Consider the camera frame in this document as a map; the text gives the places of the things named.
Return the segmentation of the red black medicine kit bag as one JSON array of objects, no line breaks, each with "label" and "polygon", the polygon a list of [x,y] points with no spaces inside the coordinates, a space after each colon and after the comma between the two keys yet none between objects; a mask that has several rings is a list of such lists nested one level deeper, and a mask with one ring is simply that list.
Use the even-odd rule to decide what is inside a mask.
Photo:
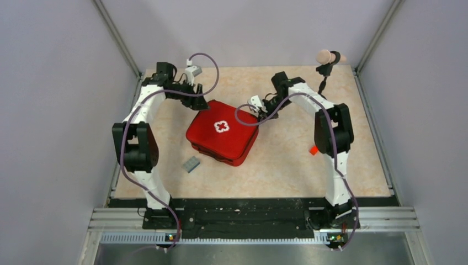
[{"label": "red black medicine kit bag", "polygon": [[221,101],[208,102],[186,131],[186,139],[198,152],[230,166],[240,166],[247,158],[258,126],[245,126],[235,118],[236,108]]}]

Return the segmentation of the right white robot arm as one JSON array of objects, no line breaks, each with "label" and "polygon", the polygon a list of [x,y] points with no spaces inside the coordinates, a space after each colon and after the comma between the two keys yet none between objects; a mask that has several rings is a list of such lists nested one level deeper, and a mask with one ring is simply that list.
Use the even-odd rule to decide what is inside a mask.
[{"label": "right white robot arm", "polygon": [[354,132],[349,108],[346,104],[334,104],[313,91],[301,77],[288,78],[285,72],[276,73],[272,79],[276,93],[271,99],[252,96],[249,103],[259,114],[260,121],[274,119],[278,111],[291,103],[301,107],[314,117],[313,139],[318,151],[323,154],[326,165],[325,198],[332,206],[323,213],[325,223],[339,227],[346,220],[345,211],[338,206],[351,199],[345,180],[350,146]]}]

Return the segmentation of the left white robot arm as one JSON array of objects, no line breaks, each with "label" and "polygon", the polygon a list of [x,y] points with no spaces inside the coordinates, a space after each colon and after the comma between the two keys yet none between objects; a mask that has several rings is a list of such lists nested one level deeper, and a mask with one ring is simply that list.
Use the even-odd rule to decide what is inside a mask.
[{"label": "left white robot arm", "polygon": [[112,127],[112,135],[118,163],[125,178],[140,187],[147,206],[159,210],[156,221],[163,228],[170,228],[177,221],[177,213],[168,208],[171,195],[163,186],[158,171],[159,148],[151,124],[160,105],[166,99],[178,100],[194,110],[207,110],[202,84],[195,77],[202,73],[199,66],[187,63],[185,79],[175,81],[177,68],[168,62],[158,62],[156,71],[143,79],[140,95],[131,113]]}]

